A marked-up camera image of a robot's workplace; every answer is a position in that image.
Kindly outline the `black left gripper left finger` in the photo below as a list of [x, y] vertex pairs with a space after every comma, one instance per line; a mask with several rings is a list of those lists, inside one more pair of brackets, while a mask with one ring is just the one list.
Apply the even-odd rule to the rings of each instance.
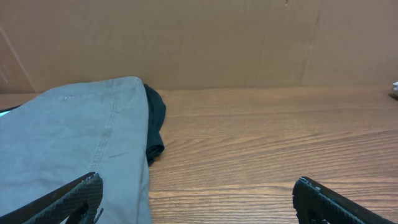
[[96, 224], [103, 213], [103, 180], [89, 172], [1, 217], [1, 223]]

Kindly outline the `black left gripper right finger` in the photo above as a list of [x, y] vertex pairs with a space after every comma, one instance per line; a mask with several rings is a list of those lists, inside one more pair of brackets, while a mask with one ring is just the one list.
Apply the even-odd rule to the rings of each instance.
[[308, 177], [296, 181], [292, 200], [300, 224], [394, 224]]

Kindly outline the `grey shorts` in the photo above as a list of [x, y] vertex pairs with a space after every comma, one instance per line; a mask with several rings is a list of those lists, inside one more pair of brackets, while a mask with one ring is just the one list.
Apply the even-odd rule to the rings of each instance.
[[89, 173], [100, 223], [150, 223], [146, 91], [137, 77], [60, 86], [1, 117], [1, 214]]

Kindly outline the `light blue t-shirt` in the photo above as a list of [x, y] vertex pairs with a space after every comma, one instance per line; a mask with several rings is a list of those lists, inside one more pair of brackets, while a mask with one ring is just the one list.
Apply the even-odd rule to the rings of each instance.
[[10, 111], [1, 112], [1, 113], [0, 113], [0, 117], [4, 116], [4, 115], [7, 114], [8, 112], [10, 112]]

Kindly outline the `black t-shirt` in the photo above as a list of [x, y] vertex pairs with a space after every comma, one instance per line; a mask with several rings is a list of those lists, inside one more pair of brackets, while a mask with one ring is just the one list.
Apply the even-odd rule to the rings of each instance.
[[148, 166], [151, 166], [165, 149], [160, 130], [165, 120], [166, 105], [153, 88], [147, 84], [144, 84], [144, 88], [149, 111], [146, 158]]

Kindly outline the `beige folded shorts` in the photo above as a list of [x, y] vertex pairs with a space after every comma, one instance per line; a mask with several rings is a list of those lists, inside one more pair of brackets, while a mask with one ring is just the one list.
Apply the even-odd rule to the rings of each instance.
[[398, 82], [392, 84], [391, 93], [397, 98], [398, 97]]

